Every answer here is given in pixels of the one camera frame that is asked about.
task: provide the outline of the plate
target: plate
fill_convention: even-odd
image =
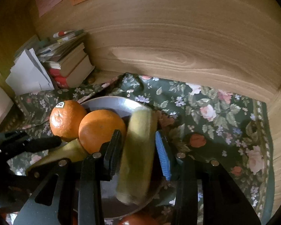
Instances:
[[[117,113],[124,120],[126,126],[128,126],[131,114],[136,109],[147,109],[147,107],[138,102],[117,96],[104,96],[94,98],[82,103],[82,105],[84,108],[86,108],[87,111],[94,111],[99,109],[111,110]],[[142,204],[125,205],[118,201],[115,197],[117,180],[118,175],[116,173],[110,182],[101,181],[102,210],[104,218],[106,220],[122,218],[124,216],[133,214],[144,208],[152,201],[153,197],[159,192],[162,183],[162,171],[160,168],[158,155],[156,155],[155,153],[150,188],[148,191],[148,195]]]

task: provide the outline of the orange fruit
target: orange fruit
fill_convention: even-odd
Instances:
[[[110,110],[96,110],[87,114],[79,126],[79,140],[84,149],[92,154],[100,151],[101,145],[110,141],[114,130],[119,129],[122,139],[126,126],[120,116]]]
[[[124,217],[119,225],[159,225],[151,216],[144,213],[135,213]]]
[[[52,133],[66,142],[77,139],[80,122],[86,114],[84,107],[76,101],[58,103],[50,115]]]

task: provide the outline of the metal rivet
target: metal rivet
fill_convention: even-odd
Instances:
[[[63,167],[63,166],[65,166],[67,163],[68,163],[67,160],[60,160],[58,164],[59,164],[59,166]]]
[[[183,152],[178,152],[177,157],[180,159],[183,159],[183,158],[185,158],[185,154]]]
[[[220,163],[217,160],[211,160],[210,161],[211,165],[213,165],[214,167],[217,167]]]
[[[93,154],[93,158],[100,158],[101,156],[102,156],[102,154],[99,153],[99,152],[95,152],[95,153]]]

